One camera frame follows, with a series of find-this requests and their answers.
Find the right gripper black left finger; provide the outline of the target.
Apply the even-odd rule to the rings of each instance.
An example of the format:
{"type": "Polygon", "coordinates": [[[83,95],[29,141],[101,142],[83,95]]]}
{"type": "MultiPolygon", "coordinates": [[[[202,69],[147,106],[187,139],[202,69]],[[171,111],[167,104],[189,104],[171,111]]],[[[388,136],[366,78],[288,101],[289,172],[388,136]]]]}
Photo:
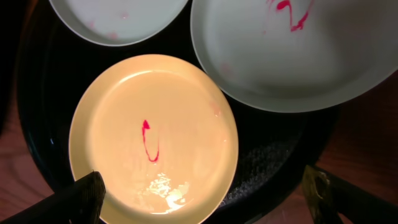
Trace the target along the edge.
{"type": "Polygon", "coordinates": [[[99,223],[105,194],[102,176],[94,171],[1,223],[99,223]]]}

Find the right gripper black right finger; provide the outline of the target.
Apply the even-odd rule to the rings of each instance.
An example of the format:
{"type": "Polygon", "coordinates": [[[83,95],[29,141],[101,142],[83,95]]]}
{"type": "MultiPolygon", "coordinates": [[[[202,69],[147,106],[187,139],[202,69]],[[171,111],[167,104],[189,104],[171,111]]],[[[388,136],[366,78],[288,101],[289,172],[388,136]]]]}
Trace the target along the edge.
{"type": "Polygon", "coordinates": [[[318,167],[305,166],[302,189],[314,223],[397,223],[397,206],[318,167]]]}

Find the yellow plate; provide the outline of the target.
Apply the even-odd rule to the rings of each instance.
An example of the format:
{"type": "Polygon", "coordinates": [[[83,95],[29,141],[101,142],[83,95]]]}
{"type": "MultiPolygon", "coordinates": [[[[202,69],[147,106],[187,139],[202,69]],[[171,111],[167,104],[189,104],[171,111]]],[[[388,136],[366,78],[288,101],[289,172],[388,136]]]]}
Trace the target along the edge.
{"type": "Polygon", "coordinates": [[[238,163],[238,132],[222,91],[168,55],[109,67],[70,126],[74,179],[100,173],[105,223],[201,223],[221,204],[238,163]]]}

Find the mint plate with zigzag stain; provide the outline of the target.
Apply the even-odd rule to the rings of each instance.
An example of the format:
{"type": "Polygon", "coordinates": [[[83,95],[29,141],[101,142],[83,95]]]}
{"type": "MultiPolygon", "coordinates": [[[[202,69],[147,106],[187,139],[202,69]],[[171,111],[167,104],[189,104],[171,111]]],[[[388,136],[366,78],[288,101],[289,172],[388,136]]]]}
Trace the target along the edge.
{"type": "Polygon", "coordinates": [[[190,28],[205,72],[260,110],[335,106],[397,70],[397,0],[197,0],[190,28]]]}

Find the round black tray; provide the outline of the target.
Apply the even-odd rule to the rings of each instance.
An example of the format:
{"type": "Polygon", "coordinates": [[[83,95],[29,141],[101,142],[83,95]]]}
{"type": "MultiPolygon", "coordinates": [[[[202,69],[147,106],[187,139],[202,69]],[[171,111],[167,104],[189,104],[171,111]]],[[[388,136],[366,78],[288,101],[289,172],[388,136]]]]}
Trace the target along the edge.
{"type": "MultiPolygon", "coordinates": [[[[39,1],[21,44],[17,102],[29,151],[54,191],[72,184],[68,136],[75,108],[92,81],[113,64],[164,54],[198,64],[190,37],[190,7],[155,37],[128,47],[103,47],[77,37],[39,1]]],[[[229,99],[239,135],[232,186],[210,223],[252,223],[299,184],[329,138],[336,110],[279,114],[229,99]]]]}

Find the mint plate with loop stain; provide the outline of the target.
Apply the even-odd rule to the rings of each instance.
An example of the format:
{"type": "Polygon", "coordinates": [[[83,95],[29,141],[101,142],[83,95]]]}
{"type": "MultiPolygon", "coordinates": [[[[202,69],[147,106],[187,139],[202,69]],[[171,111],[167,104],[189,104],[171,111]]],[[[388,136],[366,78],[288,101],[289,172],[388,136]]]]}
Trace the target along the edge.
{"type": "Polygon", "coordinates": [[[77,36],[107,47],[151,38],[183,10],[187,0],[50,0],[58,18],[77,36]]]}

